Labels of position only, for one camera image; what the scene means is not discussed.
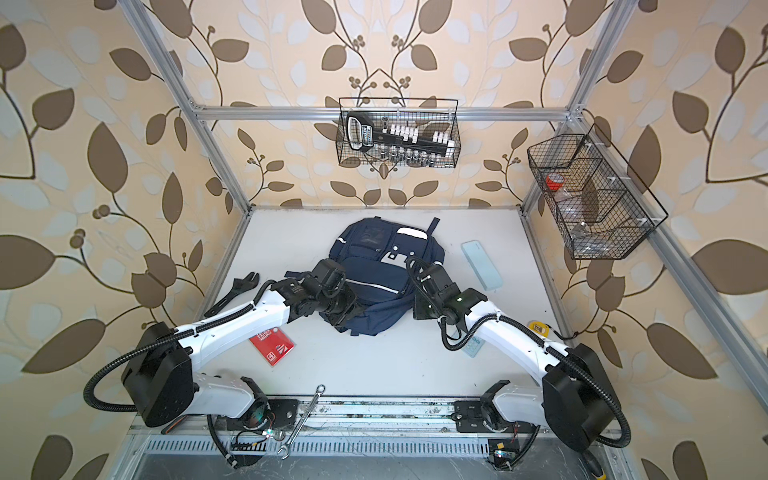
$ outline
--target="white work surface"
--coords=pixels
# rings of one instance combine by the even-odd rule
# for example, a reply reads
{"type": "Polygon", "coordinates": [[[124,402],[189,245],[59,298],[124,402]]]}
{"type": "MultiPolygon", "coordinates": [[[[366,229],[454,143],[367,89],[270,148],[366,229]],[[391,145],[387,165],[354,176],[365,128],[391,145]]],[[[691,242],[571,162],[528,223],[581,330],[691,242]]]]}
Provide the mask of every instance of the white work surface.
{"type": "MultiPolygon", "coordinates": [[[[287,270],[311,270],[348,225],[374,216],[422,229],[433,217],[440,218],[434,235],[445,249],[445,269],[460,289],[476,288],[522,323],[555,324],[516,210],[256,210],[218,298],[230,290],[234,278],[250,271],[258,272],[263,282],[280,280],[287,270]],[[470,240],[485,248],[504,280],[501,288],[482,289],[461,250],[470,240]]],[[[227,308],[255,294],[244,293],[227,308]]],[[[377,336],[338,333],[317,314],[297,319],[283,331],[296,346],[274,367],[253,344],[243,342],[203,371],[248,376],[267,395],[311,395],[320,383],[331,396],[478,396],[502,379],[534,385],[529,374],[488,343],[474,359],[448,351],[437,322],[414,320],[411,312],[377,336]]]]}

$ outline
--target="brown leaf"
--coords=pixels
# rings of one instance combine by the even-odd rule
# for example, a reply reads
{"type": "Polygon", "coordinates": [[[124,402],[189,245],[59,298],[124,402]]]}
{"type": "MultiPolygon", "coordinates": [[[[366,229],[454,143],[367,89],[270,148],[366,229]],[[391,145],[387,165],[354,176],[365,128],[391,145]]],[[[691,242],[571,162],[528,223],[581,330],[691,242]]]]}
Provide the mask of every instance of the brown leaf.
{"type": "Polygon", "coordinates": [[[589,61],[589,56],[592,55],[592,49],[587,48],[584,50],[584,53],[581,54],[581,60],[578,62],[578,74],[581,75],[581,72],[584,71],[584,67],[587,66],[587,62],[589,61]]]}
{"type": "Polygon", "coordinates": [[[587,267],[587,285],[597,290],[605,280],[611,278],[613,268],[613,260],[592,260],[587,267]]]}
{"type": "Polygon", "coordinates": [[[718,240],[693,260],[720,293],[747,295],[768,289],[768,251],[742,240],[718,240]]]}
{"type": "Polygon", "coordinates": [[[146,273],[132,273],[131,288],[136,301],[147,308],[158,308],[165,301],[165,287],[146,273]]]}
{"type": "Polygon", "coordinates": [[[56,130],[69,120],[74,110],[74,90],[53,91],[32,104],[32,117],[40,128],[56,130]]]}
{"type": "Polygon", "coordinates": [[[651,460],[641,458],[640,461],[643,463],[643,469],[645,470],[645,475],[648,477],[648,480],[670,480],[669,477],[667,477],[667,474],[664,473],[661,468],[658,468],[651,460]]]}
{"type": "Polygon", "coordinates": [[[111,10],[118,4],[118,0],[94,0],[94,7],[99,10],[111,10]]]}
{"type": "Polygon", "coordinates": [[[0,28],[0,68],[12,70],[27,58],[27,45],[16,25],[8,24],[0,28]]]}
{"type": "Polygon", "coordinates": [[[300,198],[292,198],[290,200],[286,200],[280,204],[281,207],[292,207],[292,208],[301,208],[304,205],[301,202],[300,198]]]}
{"type": "Polygon", "coordinates": [[[235,38],[222,38],[210,46],[214,56],[221,61],[235,63],[248,55],[248,42],[235,38]]]}
{"type": "Polygon", "coordinates": [[[168,54],[170,55],[170,59],[174,61],[174,65],[176,65],[176,70],[178,70],[179,75],[184,75],[184,67],[181,66],[179,54],[176,53],[175,50],[169,51],[168,54]]]}
{"type": "Polygon", "coordinates": [[[480,190],[484,190],[486,192],[497,192],[502,189],[502,183],[497,182],[496,180],[492,180],[489,182],[481,182],[479,184],[475,184],[475,186],[480,190]]]}
{"type": "Polygon", "coordinates": [[[629,157],[627,175],[643,193],[656,180],[661,168],[661,145],[654,129],[648,125],[643,130],[629,157]]]}
{"type": "Polygon", "coordinates": [[[419,108],[437,108],[437,97],[433,95],[427,98],[419,105],[419,108]]]}
{"type": "Polygon", "coordinates": [[[450,127],[451,124],[446,121],[429,122],[426,127],[424,127],[424,131],[419,134],[419,136],[431,140],[435,133],[445,133],[445,131],[447,131],[450,127]]]}
{"type": "Polygon", "coordinates": [[[741,34],[731,27],[725,27],[717,39],[715,62],[726,73],[734,74],[744,61],[745,51],[746,45],[741,34]]]}
{"type": "Polygon", "coordinates": [[[380,188],[376,188],[375,190],[368,190],[362,196],[362,202],[365,205],[376,205],[379,202],[379,199],[381,197],[382,197],[382,191],[380,188]]]}
{"type": "Polygon", "coordinates": [[[358,157],[347,157],[339,165],[344,168],[357,168],[360,166],[360,159],[358,157]]]}
{"type": "Polygon", "coordinates": [[[240,143],[248,147],[249,150],[256,150],[256,142],[249,134],[245,133],[242,128],[237,129],[237,138],[240,139],[240,143]]]}
{"type": "Polygon", "coordinates": [[[109,127],[100,123],[88,141],[88,166],[104,188],[116,194],[128,179],[128,162],[109,127]]]}
{"type": "Polygon", "coordinates": [[[541,60],[547,54],[547,42],[536,37],[518,38],[509,42],[509,50],[518,60],[541,60]]]}
{"type": "Polygon", "coordinates": [[[502,164],[500,164],[496,160],[483,160],[482,164],[483,164],[483,167],[485,167],[487,170],[490,170],[492,172],[498,172],[502,170],[502,164]]]}
{"type": "Polygon", "coordinates": [[[672,452],[672,465],[678,480],[707,480],[707,469],[695,442],[678,443],[672,452]]]}
{"type": "Polygon", "coordinates": [[[184,0],[150,0],[149,5],[171,33],[180,38],[192,35],[192,15],[184,0]]]}
{"type": "Polygon", "coordinates": [[[606,0],[571,0],[565,14],[565,30],[573,37],[583,35],[600,18],[606,0]]]}
{"type": "Polygon", "coordinates": [[[655,12],[658,6],[659,6],[659,0],[640,0],[637,3],[637,7],[645,13],[655,12]]]}
{"type": "Polygon", "coordinates": [[[451,0],[429,0],[419,12],[419,27],[424,33],[435,33],[451,14],[451,0]]]}
{"type": "Polygon", "coordinates": [[[533,102],[530,100],[513,101],[504,106],[504,108],[533,108],[533,102]]]}
{"type": "Polygon", "coordinates": [[[147,122],[147,145],[154,145],[165,134],[165,114],[156,114],[147,122]]]}
{"type": "Polygon", "coordinates": [[[563,247],[563,258],[565,259],[565,266],[568,268],[568,271],[571,272],[571,275],[576,273],[576,270],[578,270],[576,260],[571,257],[571,252],[568,251],[567,247],[563,247]]]}
{"type": "Polygon", "coordinates": [[[266,164],[266,171],[268,172],[277,172],[283,169],[283,165],[285,165],[285,162],[282,160],[274,160],[266,164]]]}
{"type": "Polygon", "coordinates": [[[470,198],[468,206],[469,208],[488,208],[491,204],[479,198],[470,198]]]}
{"type": "Polygon", "coordinates": [[[355,190],[355,187],[353,187],[350,184],[345,184],[344,182],[331,182],[331,188],[333,191],[341,195],[342,197],[356,197],[357,196],[357,190],[355,190]]]}
{"type": "Polygon", "coordinates": [[[608,69],[608,81],[612,84],[617,84],[620,81],[627,80],[637,70],[642,60],[643,54],[639,51],[627,50],[622,52],[614,59],[614,62],[608,69]]]}
{"type": "Polygon", "coordinates": [[[224,190],[224,187],[221,184],[221,180],[219,180],[218,177],[212,177],[210,180],[205,182],[205,187],[214,197],[221,195],[221,192],[224,190]]]}
{"type": "Polygon", "coordinates": [[[120,70],[134,80],[149,80],[151,70],[141,54],[130,48],[117,48],[109,52],[112,61],[120,70]]]}
{"type": "Polygon", "coordinates": [[[312,27],[324,35],[336,30],[336,14],[323,0],[301,0],[304,16],[312,27]]]}
{"type": "Polygon", "coordinates": [[[72,463],[72,444],[61,435],[48,435],[35,457],[31,480],[59,480],[72,463]]]}
{"type": "Polygon", "coordinates": [[[323,54],[320,67],[325,71],[336,71],[346,63],[346,48],[344,45],[331,45],[323,54]]]}
{"type": "Polygon", "coordinates": [[[515,148],[519,148],[520,145],[523,145],[523,143],[528,139],[528,129],[523,128],[518,132],[517,135],[515,135],[515,138],[512,139],[511,147],[512,150],[515,148]]]}
{"type": "Polygon", "coordinates": [[[581,190],[581,212],[584,217],[584,222],[587,225],[594,225],[598,222],[600,216],[600,196],[597,189],[594,187],[594,182],[590,177],[584,188],[581,190]]]}
{"type": "Polygon", "coordinates": [[[427,195],[434,193],[435,190],[437,190],[439,184],[440,182],[437,180],[428,180],[426,182],[422,182],[413,187],[413,196],[426,197],[427,195]]]}
{"type": "Polygon", "coordinates": [[[704,355],[687,339],[665,323],[652,323],[646,332],[656,354],[670,367],[695,379],[717,377],[704,355]]]}
{"type": "Polygon", "coordinates": [[[395,205],[405,205],[408,201],[408,196],[406,195],[406,192],[402,190],[393,190],[392,188],[389,189],[389,199],[395,204],[395,205]]]}
{"type": "Polygon", "coordinates": [[[176,174],[171,172],[163,189],[163,215],[168,223],[176,223],[181,217],[181,208],[184,206],[184,195],[181,193],[181,184],[176,174]]]}
{"type": "Polygon", "coordinates": [[[107,457],[109,457],[109,454],[104,453],[86,463],[74,474],[72,480],[96,480],[99,474],[101,474],[104,464],[107,463],[107,457]]]}
{"type": "Polygon", "coordinates": [[[608,362],[613,363],[619,368],[623,368],[621,366],[621,357],[619,356],[619,351],[616,349],[616,344],[611,338],[611,334],[608,333],[604,328],[598,330],[598,342],[600,343],[600,348],[603,350],[605,358],[608,359],[608,362]]]}
{"type": "Polygon", "coordinates": [[[197,243],[194,244],[194,247],[192,248],[192,252],[190,253],[189,258],[187,259],[187,268],[190,269],[191,272],[194,272],[200,266],[200,261],[202,259],[203,259],[203,241],[198,240],[197,243]]]}
{"type": "Polygon", "coordinates": [[[689,134],[702,131],[710,117],[710,109],[704,100],[679,91],[672,94],[672,112],[680,128],[689,134]]]}
{"type": "Polygon", "coordinates": [[[182,117],[174,119],[174,131],[176,131],[176,140],[179,141],[181,150],[187,151],[187,124],[182,117]]]}
{"type": "Polygon", "coordinates": [[[336,135],[342,135],[342,131],[334,124],[315,124],[315,129],[330,141],[336,141],[336,135]]]}
{"type": "Polygon", "coordinates": [[[40,243],[18,235],[0,235],[0,290],[12,290],[45,275],[56,256],[40,243]]]}
{"type": "Polygon", "coordinates": [[[621,301],[624,298],[626,286],[624,277],[612,276],[608,280],[605,280],[600,288],[598,288],[598,291],[594,293],[594,301],[606,312],[616,310],[619,305],[621,305],[621,301]]]}
{"type": "Polygon", "coordinates": [[[602,117],[595,117],[594,132],[605,144],[605,147],[611,146],[611,124],[608,123],[608,120],[602,117]]]}
{"type": "Polygon", "coordinates": [[[411,61],[421,70],[437,70],[437,58],[432,53],[432,49],[426,45],[413,45],[411,47],[411,61]]]}
{"type": "Polygon", "coordinates": [[[160,285],[169,287],[176,283],[176,263],[165,253],[147,253],[144,262],[147,264],[147,272],[160,285]]]}
{"type": "Polygon", "coordinates": [[[73,323],[40,347],[22,372],[51,373],[83,360],[104,336],[107,327],[101,320],[86,319],[73,323]]]}
{"type": "Polygon", "coordinates": [[[293,184],[287,184],[286,182],[269,182],[266,187],[273,192],[284,192],[293,188],[293,184]]]}

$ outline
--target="black tool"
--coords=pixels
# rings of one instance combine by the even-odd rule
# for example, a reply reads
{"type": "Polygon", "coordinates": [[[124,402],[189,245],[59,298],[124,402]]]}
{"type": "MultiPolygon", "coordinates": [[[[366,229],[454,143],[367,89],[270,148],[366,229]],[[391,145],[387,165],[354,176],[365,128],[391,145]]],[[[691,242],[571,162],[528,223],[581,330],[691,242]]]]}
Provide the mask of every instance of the black tool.
{"type": "Polygon", "coordinates": [[[259,285],[259,274],[256,272],[248,273],[245,278],[236,278],[232,282],[232,290],[224,296],[223,299],[216,302],[216,305],[212,306],[210,310],[203,314],[204,317],[214,316],[219,313],[224,307],[231,302],[234,297],[245,293],[248,290],[253,290],[259,285]]]}

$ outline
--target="wire mesh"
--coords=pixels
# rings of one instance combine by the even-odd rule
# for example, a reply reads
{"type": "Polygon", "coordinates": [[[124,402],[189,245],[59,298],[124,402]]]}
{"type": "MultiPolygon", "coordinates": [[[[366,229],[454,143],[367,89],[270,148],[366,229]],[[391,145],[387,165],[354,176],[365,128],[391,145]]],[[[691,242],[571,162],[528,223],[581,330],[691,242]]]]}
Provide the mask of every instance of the wire mesh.
{"type": "Polygon", "coordinates": [[[336,153],[339,165],[362,163],[409,167],[455,168],[462,142],[456,120],[457,100],[406,98],[339,99],[336,153]],[[404,107],[420,101],[418,107],[404,107]]]}
{"type": "Polygon", "coordinates": [[[625,258],[665,218],[633,197],[586,135],[562,134],[528,149],[528,163],[575,260],[625,258]]]}

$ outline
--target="wire basket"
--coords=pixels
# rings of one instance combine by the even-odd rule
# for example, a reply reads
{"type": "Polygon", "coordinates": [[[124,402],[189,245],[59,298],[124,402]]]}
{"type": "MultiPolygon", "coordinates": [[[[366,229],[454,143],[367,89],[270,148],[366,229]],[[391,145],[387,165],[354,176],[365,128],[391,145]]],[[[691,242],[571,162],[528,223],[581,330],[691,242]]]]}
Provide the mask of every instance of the wire basket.
{"type": "Polygon", "coordinates": [[[574,260],[621,260],[667,219],[668,213],[627,162],[618,174],[598,145],[604,135],[562,134],[528,149],[528,164],[574,260]],[[637,201],[627,182],[639,181],[662,214],[637,201]]]}
{"type": "Polygon", "coordinates": [[[336,153],[342,167],[361,163],[391,170],[409,167],[455,168],[462,142],[458,100],[446,98],[339,99],[336,153]]]}

